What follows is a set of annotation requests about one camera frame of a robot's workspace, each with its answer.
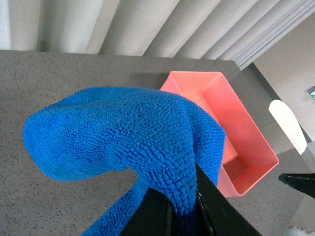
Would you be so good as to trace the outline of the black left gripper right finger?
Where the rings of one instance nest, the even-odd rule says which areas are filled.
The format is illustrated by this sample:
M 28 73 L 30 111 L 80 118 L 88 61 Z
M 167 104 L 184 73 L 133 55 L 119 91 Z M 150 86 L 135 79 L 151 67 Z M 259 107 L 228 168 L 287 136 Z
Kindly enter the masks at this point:
M 279 180 L 306 195 L 315 194 L 315 174 L 281 174 Z

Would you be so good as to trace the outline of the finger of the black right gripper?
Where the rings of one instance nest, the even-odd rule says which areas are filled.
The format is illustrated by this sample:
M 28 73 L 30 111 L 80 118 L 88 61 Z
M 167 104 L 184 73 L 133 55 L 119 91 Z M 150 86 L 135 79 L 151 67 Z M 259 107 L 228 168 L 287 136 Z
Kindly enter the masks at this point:
M 221 194 L 196 165 L 197 217 L 200 236 L 259 236 L 258 232 Z

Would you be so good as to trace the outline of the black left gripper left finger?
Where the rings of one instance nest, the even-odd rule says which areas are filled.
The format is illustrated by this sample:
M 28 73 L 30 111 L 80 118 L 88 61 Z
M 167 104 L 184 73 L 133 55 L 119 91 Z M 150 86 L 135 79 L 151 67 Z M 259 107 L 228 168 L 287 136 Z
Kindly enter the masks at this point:
M 172 204 L 163 194 L 154 189 L 148 189 L 137 211 L 120 235 L 172 235 Z

